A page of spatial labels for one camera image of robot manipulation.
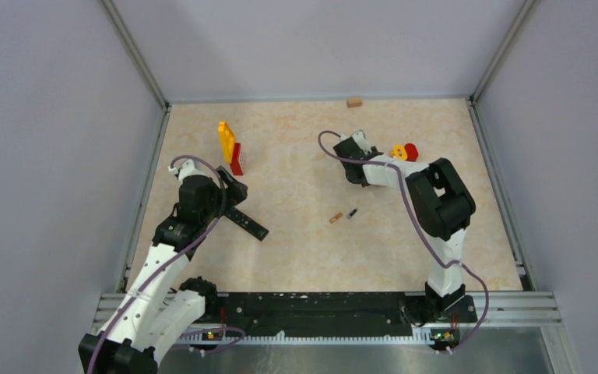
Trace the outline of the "black remote control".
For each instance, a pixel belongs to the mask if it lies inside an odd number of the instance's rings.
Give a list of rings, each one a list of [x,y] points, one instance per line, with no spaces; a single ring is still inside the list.
[[[224,216],[260,242],[262,242],[269,234],[268,229],[264,228],[261,224],[253,220],[251,217],[236,207],[232,207],[227,210]]]

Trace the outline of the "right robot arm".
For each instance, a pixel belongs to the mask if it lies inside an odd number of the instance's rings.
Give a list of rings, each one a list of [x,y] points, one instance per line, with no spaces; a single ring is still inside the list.
[[[400,191],[420,240],[433,260],[425,309],[446,321],[466,293],[461,260],[463,242],[476,204],[458,172],[445,158],[429,164],[389,157],[370,145],[362,131],[339,136],[333,147],[348,182]]]

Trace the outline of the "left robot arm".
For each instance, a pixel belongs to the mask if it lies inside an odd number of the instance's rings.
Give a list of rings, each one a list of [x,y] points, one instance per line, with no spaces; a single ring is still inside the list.
[[[156,228],[142,269],[116,311],[95,334],[86,334],[78,352],[86,373],[155,373],[176,340],[196,322],[218,313],[213,296],[189,289],[164,300],[195,251],[232,207],[245,201],[248,187],[226,169],[187,159],[168,171],[179,182],[178,201]]]

